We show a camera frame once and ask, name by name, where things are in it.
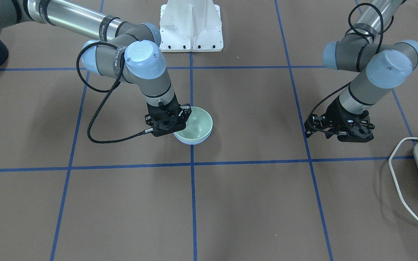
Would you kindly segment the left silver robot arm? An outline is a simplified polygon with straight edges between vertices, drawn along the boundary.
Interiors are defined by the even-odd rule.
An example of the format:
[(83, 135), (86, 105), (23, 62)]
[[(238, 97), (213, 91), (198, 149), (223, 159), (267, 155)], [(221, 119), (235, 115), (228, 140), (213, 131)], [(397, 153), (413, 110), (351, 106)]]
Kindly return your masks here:
[(400, 86), (418, 67), (418, 42), (402, 40), (382, 44), (402, 0), (374, 0), (362, 3), (365, 10), (352, 22), (340, 41), (330, 42), (323, 51), (323, 64), (334, 70), (357, 72), (355, 79), (336, 90), (338, 96), (324, 114), (311, 111), (304, 122), (306, 138), (321, 132), (341, 142), (373, 140), (374, 124), (368, 109)]

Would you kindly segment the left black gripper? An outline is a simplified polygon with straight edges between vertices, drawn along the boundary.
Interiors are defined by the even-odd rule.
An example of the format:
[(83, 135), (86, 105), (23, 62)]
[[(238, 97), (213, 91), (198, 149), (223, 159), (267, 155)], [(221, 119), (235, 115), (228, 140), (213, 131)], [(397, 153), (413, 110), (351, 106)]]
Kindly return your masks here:
[(370, 122), (369, 111), (364, 110), (361, 114), (350, 113), (340, 104), (339, 98), (335, 98), (321, 116), (314, 114), (315, 109), (329, 97), (315, 105), (305, 120), (307, 138), (315, 132), (321, 132), (327, 139), (336, 135), (341, 142), (365, 143), (374, 139), (375, 125)]

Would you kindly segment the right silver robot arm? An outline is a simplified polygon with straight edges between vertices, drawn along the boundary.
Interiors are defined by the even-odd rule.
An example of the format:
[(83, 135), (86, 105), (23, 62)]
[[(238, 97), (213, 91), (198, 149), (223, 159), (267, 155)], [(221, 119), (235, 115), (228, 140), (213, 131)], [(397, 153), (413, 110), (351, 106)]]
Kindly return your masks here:
[[(177, 100), (158, 46), (161, 35), (156, 26), (135, 25), (66, 0), (0, 0), (0, 30), (29, 21), (64, 28), (90, 39), (76, 59), (76, 70), (84, 84), (80, 64), (90, 72), (115, 79), (108, 90), (94, 88), (106, 97), (88, 125), (90, 140), (96, 117), (122, 82), (138, 85), (146, 99), (145, 121), (149, 129), (139, 136), (151, 133), (159, 137), (186, 128), (191, 107)], [(0, 40), (0, 66), (7, 58), (8, 49)]]

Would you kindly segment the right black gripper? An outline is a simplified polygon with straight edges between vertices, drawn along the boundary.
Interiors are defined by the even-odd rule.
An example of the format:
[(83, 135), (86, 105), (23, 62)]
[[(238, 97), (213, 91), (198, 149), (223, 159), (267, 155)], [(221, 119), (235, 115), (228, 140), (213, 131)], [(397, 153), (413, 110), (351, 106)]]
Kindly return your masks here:
[(145, 115), (145, 121), (150, 128), (146, 132), (154, 137), (184, 130), (192, 112), (190, 104), (181, 105), (176, 97), (165, 105), (161, 101), (158, 106), (147, 104), (147, 109), (149, 114)]

